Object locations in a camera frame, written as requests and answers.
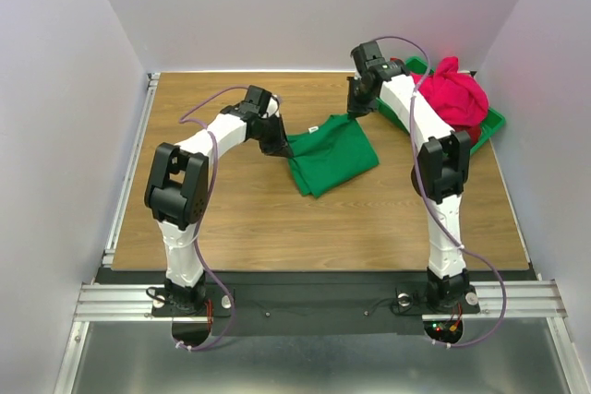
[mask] white metal frame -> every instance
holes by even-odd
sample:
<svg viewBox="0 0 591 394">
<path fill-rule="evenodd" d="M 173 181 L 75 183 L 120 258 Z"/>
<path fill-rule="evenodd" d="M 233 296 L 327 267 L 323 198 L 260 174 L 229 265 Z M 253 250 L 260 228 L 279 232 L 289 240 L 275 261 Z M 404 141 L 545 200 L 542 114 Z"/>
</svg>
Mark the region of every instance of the white metal frame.
<svg viewBox="0 0 591 394">
<path fill-rule="evenodd" d="M 149 79 L 150 83 L 146 94 L 146 101 L 140 117 L 131 159 L 127 166 L 127 173 L 109 238 L 104 248 L 103 265 L 105 267 L 110 267 L 113 263 L 119 231 L 138 164 L 139 151 L 145 136 L 151 107 L 158 87 L 160 73 L 149 74 Z M 501 310 L 502 302 L 499 284 L 497 282 L 474 282 L 473 284 L 476 287 L 482 311 L 477 315 L 464 315 L 464 318 L 497 317 Z M 506 285 L 509 297 L 506 317 L 546 318 L 570 391 L 573 394 L 590 394 L 591 391 L 585 380 L 585 374 L 565 323 L 565 317 L 567 315 L 555 282 L 518 281 L 506 282 Z M 148 285 L 99 284 L 84 285 L 82 287 L 54 394 L 68 394 L 72 392 L 91 322 L 207 321 L 205 317 L 178 317 L 175 319 L 171 317 L 153 317 L 151 315 L 152 300 L 145 293 L 147 287 Z M 423 316 L 423 318 L 425 320 L 433 320 L 440 319 L 441 317 Z"/>
</svg>

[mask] red cloth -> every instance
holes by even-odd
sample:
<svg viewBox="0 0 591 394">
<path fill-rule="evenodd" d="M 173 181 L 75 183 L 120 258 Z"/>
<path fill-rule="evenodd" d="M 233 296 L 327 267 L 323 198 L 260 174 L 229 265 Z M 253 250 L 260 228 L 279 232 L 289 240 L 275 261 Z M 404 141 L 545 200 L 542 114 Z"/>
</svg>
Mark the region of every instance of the red cloth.
<svg viewBox="0 0 591 394">
<path fill-rule="evenodd" d="M 444 58 L 419 91 L 444 122 L 456 131 L 466 130 L 474 145 L 480 137 L 480 124 L 488 113 L 487 93 L 472 76 L 458 73 L 458 68 L 457 57 Z M 415 83 L 421 78 L 422 75 L 413 74 Z"/>
</svg>

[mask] green basket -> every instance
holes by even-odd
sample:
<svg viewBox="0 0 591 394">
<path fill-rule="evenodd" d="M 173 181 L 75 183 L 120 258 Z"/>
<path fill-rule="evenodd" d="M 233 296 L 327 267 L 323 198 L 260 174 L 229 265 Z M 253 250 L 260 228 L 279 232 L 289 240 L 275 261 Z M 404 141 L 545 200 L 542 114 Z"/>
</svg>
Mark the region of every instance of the green basket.
<svg viewBox="0 0 591 394">
<path fill-rule="evenodd" d="M 427 64 L 420 57 L 410 57 L 405 63 L 406 66 L 408 66 L 408 69 L 415 74 L 425 74 L 425 71 L 427 71 Z M 404 124 L 400 121 L 396 113 L 386 103 L 381 101 L 381 99 L 378 99 L 378 112 L 408 134 L 408 131 L 406 131 Z M 505 125 L 505 118 L 503 115 L 492 108 L 488 108 L 487 117 L 485 117 L 484 121 L 480 124 L 482 133 L 480 134 L 478 142 L 470 149 L 470 154 L 474 154 L 480 147 L 482 147 L 482 145 L 484 145 L 493 134 L 499 131 L 503 125 Z"/>
</svg>

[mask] white wall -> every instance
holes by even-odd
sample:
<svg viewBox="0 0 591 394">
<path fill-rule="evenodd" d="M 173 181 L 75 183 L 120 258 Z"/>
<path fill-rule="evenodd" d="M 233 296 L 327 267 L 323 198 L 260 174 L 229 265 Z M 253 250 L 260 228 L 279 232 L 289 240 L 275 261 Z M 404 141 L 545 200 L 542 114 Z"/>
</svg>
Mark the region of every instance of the white wall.
<svg viewBox="0 0 591 394">
<path fill-rule="evenodd" d="M 145 75 L 108 0 L 0 0 L 0 392 L 53 392 Z"/>
<path fill-rule="evenodd" d="M 591 5 L 520 0 L 478 79 L 507 116 L 494 139 L 528 251 L 556 279 L 591 376 Z"/>
<path fill-rule="evenodd" d="M 174 71 L 351 69 L 350 50 L 385 33 L 476 68 L 517 0 L 110 1 L 146 69 Z"/>
</svg>

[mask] green cloth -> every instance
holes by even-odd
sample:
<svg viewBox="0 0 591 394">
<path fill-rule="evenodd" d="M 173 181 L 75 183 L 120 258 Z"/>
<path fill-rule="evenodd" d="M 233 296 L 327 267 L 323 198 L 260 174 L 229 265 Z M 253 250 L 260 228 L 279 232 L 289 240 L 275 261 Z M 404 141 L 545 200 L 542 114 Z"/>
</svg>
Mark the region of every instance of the green cloth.
<svg viewBox="0 0 591 394">
<path fill-rule="evenodd" d="M 289 166 L 302 196 L 320 197 L 380 163 L 357 120 L 347 114 L 333 114 L 318 130 L 287 140 L 294 152 Z"/>
</svg>

